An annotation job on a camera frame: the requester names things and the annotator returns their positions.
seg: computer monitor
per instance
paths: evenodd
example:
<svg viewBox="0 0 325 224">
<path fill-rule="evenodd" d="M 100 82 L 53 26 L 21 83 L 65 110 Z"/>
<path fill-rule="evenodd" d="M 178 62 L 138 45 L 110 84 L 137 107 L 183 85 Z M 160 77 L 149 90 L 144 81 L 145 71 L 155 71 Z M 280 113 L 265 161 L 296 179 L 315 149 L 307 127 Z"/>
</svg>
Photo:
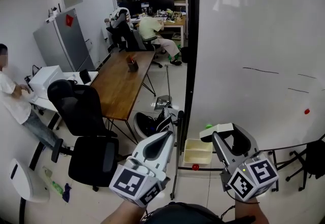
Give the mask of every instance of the computer monitor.
<svg viewBox="0 0 325 224">
<path fill-rule="evenodd" d="M 149 6 L 153 8 L 154 12 L 157 12 L 157 10 L 167 10 L 171 9 L 174 10 L 174 0 L 146 0 L 149 2 Z"/>
<path fill-rule="evenodd" d="M 128 8 L 131 16 L 142 13 L 141 1 L 123 1 L 118 6 Z"/>
</svg>

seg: refrigerator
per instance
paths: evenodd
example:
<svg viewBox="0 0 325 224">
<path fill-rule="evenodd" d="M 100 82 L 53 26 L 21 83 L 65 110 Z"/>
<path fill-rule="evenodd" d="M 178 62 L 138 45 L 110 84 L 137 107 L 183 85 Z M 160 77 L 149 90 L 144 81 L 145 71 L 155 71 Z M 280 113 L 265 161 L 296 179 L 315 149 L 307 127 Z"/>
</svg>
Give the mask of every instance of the refrigerator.
<svg viewBox="0 0 325 224">
<path fill-rule="evenodd" d="M 59 65 L 63 72 L 95 70 L 75 9 L 44 24 L 34 38 L 47 66 Z"/>
</svg>

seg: white t-shirt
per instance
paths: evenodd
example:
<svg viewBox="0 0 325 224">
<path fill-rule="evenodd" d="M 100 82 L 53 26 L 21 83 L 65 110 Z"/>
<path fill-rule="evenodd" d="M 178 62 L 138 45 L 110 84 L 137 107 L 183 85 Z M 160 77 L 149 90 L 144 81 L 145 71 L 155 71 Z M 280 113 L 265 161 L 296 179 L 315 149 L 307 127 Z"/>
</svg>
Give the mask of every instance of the white t-shirt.
<svg viewBox="0 0 325 224">
<path fill-rule="evenodd" d="M 11 94 L 16 84 L 0 71 L 0 99 L 18 123 L 23 124 L 30 116 L 31 105 L 23 96 L 15 99 Z"/>
<path fill-rule="evenodd" d="M 143 39 L 149 39 L 156 36 L 154 31 L 159 31 L 161 27 L 162 24 L 160 24 L 157 19 L 145 16 L 140 21 L 139 33 Z"/>
</svg>

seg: light green shirt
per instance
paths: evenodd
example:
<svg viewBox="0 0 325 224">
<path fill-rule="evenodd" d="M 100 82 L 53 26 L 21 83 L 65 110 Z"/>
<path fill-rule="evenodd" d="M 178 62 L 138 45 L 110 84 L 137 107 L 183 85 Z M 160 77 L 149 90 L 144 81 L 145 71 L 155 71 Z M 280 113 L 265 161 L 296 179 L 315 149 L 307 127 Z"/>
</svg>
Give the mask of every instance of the light green shirt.
<svg viewBox="0 0 325 224">
<path fill-rule="evenodd" d="M 159 31 L 162 25 L 157 19 L 146 16 L 143 17 L 139 24 L 139 33 L 143 39 L 148 39 L 156 36 L 154 31 Z"/>
</svg>

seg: trash can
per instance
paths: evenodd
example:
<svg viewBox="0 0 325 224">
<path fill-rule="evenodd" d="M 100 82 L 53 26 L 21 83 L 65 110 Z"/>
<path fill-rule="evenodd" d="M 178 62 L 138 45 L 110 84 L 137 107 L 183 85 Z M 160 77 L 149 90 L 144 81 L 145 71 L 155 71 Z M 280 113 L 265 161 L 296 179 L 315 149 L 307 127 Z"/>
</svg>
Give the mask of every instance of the trash can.
<svg viewBox="0 0 325 224">
<path fill-rule="evenodd" d="M 12 159 L 10 163 L 10 179 L 18 194 L 30 202 L 47 202 L 50 193 L 45 182 L 29 167 Z"/>
<path fill-rule="evenodd" d="M 184 63 L 188 63 L 188 55 L 189 55 L 188 52 L 189 52 L 188 47 L 181 48 L 182 62 Z"/>
</svg>

